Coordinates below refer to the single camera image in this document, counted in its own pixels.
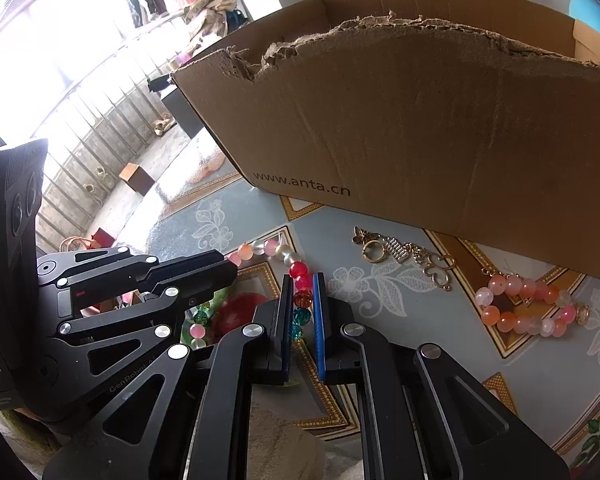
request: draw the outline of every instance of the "gold ring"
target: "gold ring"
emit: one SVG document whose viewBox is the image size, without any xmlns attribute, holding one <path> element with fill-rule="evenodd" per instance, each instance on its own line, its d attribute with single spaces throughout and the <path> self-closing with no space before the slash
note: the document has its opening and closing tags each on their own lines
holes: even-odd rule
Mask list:
<svg viewBox="0 0 600 480">
<path fill-rule="evenodd" d="M 382 247 L 382 253 L 380 254 L 379 257 L 370 258 L 369 256 L 366 255 L 366 250 L 371 246 L 371 244 L 378 244 L 380 247 Z M 364 244 L 362 246 L 362 255 L 364 256 L 366 261 L 368 261 L 372 264 L 378 264 L 379 262 L 384 260 L 384 258 L 386 256 L 386 248 L 385 248 L 384 244 L 380 243 L 378 240 L 369 240 L 366 244 Z"/>
</svg>

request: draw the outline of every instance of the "small wooden box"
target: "small wooden box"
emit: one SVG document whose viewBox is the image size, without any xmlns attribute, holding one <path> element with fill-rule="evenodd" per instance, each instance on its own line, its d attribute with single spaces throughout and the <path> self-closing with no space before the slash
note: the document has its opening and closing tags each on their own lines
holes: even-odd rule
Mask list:
<svg viewBox="0 0 600 480">
<path fill-rule="evenodd" d="M 151 186 L 155 184 L 155 180 L 152 179 L 145 170 L 131 162 L 120 172 L 120 178 L 124 180 L 131 189 L 140 193 L 142 196 L 145 196 L 151 189 Z"/>
</svg>

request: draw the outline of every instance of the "blue pillow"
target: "blue pillow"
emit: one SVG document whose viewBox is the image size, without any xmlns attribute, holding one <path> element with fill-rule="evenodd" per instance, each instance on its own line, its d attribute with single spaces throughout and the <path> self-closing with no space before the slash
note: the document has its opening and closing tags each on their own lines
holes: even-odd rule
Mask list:
<svg viewBox="0 0 600 480">
<path fill-rule="evenodd" d="M 569 15 L 586 23 L 600 33 L 599 0 L 571 0 L 569 2 Z"/>
</svg>

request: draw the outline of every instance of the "butterfly charm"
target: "butterfly charm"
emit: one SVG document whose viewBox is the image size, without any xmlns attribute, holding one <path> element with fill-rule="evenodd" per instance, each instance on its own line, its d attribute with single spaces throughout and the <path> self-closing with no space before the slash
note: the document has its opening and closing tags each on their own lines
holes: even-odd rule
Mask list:
<svg viewBox="0 0 600 480">
<path fill-rule="evenodd" d="M 378 240 L 379 237 L 380 235 L 378 233 L 370 233 L 357 226 L 353 228 L 353 243 L 355 244 L 366 244 L 371 240 Z"/>
</svg>

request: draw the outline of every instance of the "beaded bracelet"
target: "beaded bracelet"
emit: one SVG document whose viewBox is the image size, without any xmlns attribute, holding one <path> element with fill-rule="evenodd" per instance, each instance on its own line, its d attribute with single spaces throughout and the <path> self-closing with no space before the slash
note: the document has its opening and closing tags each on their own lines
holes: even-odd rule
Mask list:
<svg viewBox="0 0 600 480">
<path fill-rule="evenodd" d="M 227 256 L 227 259 L 236 266 L 240 266 L 244 260 L 250 260 L 254 254 L 276 257 L 289 266 L 289 275 L 294 280 L 296 290 L 291 339 L 294 341 L 302 339 L 302 327 L 311 321 L 309 308 L 313 304 L 314 280 L 309 274 L 309 267 L 302 261 L 300 254 L 296 253 L 289 245 L 281 244 L 275 238 L 242 244 L 235 253 Z"/>
<path fill-rule="evenodd" d="M 502 293 L 508 296 L 520 296 L 525 304 L 533 300 L 544 301 L 546 304 L 556 304 L 559 307 L 555 317 L 542 319 L 539 316 L 516 316 L 513 312 L 500 312 L 497 306 L 491 304 L 494 296 Z M 517 274 L 501 274 L 493 272 L 488 286 L 483 286 L 475 293 L 475 304 L 482 308 L 480 318 L 486 326 L 496 326 L 500 332 L 516 334 L 528 333 L 542 337 L 562 337 L 567 325 L 574 320 L 584 325 L 589 319 L 589 307 L 575 302 L 567 290 L 559 290 L 556 286 L 547 285 L 541 280 L 522 278 Z"/>
<path fill-rule="evenodd" d="M 254 254 L 257 256 L 266 254 L 270 257 L 276 257 L 289 266 L 289 275 L 294 280 L 294 288 L 296 290 L 294 294 L 291 339 L 294 341 L 302 339 L 302 327 L 311 321 L 310 307 L 313 304 L 314 284 L 312 276 L 309 274 L 309 267 L 288 244 L 281 244 L 275 238 L 242 244 L 235 252 L 225 256 L 225 259 L 239 267 L 243 261 L 251 260 Z M 212 310 L 198 306 L 194 310 L 194 323 L 189 329 L 189 334 L 193 338 L 191 346 L 193 348 L 202 348 L 206 345 L 203 339 L 206 335 L 205 327 L 210 325 L 215 309 Z"/>
</svg>

